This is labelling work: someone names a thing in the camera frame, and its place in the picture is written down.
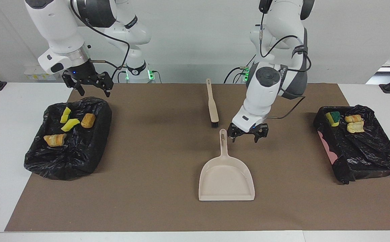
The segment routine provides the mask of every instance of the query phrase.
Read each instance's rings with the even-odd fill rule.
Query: dustpan handle
[[[225,129],[219,131],[219,137],[221,139],[221,156],[228,156],[228,142],[226,141],[227,133]]]

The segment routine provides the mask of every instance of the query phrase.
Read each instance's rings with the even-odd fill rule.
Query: food item
[[[63,111],[62,116],[61,116],[61,121],[60,121],[61,124],[64,124],[68,121],[70,113],[71,113],[71,109],[66,107],[65,110]]]
[[[66,138],[66,133],[63,134],[54,134],[54,135],[46,135],[43,139],[47,142],[50,147],[61,147]]]
[[[66,122],[66,124],[61,128],[61,130],[68,132],[69,130],[72,129],[75,125],[79,124],[80,121],[76,118],[72,118]]]
[[[357,114],[357,115],[350,115],[350,116],[346,116],[344,117],[344,120],[348,123],[356,123],[356,122],[361,122],[361,121],[364,121],[362,118],[361,118],[361,115]]]
[[[340,112],[329,112],[325,117],[330,122],[331,127],[337,127],[340,122]]]
[[[93,113],[86,113],[83,120],[81,121],[81,126],[85,129],[90,129],[95,123],[95,115]]]
[[[364,121],[356,122],[356,123],[348,123],[347,131],[349,133],[362,133],[364,131]]]

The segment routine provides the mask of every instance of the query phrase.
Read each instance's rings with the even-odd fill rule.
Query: dustpan
[[[255,199],[252,175],[246,164],[228,155],[226,130],[220,130],[221,156],[208,161],[199,178],[200,201],[251,201]]]

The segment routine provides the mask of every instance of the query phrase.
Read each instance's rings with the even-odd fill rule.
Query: brush
[[[217,128],[219,127],[219,115],[218,115],[218,109],[216,108],[215,100],[213,99],[211,80],[207,79],[206,83],[207,83],[207,92],[208,92],[208,110],[210,111],[211,127]]]

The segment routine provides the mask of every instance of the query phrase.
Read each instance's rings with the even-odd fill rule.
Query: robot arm
[[[301,14],[304,12],[308,17],[307,5],[302,6],[311,5],[311,12],[313,3],[313,0],[261,1],[261,12],[268,13],[266,24],[255,26],[250,32],[257,55],[249,71],[246,99],[228,128],[228,136],[233,140],[243,134],[255,135],[255,142],[266,137],[265,120],[276,96],[294,99],[304,93],[307,31],[301,23]]]
[[[75,14],[92,27],[107,28],[106,32],[111,37],[127,40],[129,45],[150,41],[149,32],[138,23],[129,0],[25,0],[25,5],[38,31],[49,43],[49,50],[38,58],[40,66],[48,74],[65,70],[63,79],[66,85],[77,89],[80,95],[84,95],[81,84],[85,84],[103,89],[108,97],[113,81],[107,72],[98,74],[95,71],[84,39],[77,31],[80,21],[76,20]],[[125,52],[128,48],[119,41],[112,40],[110,43]],[[140,75],[144,70],[148,72],[146,68],[139,69],[145,63],[144,59],[140,60],[143,58],[140,49],[132,46],[131,50],[127,51],[126,67],[140,70]]]

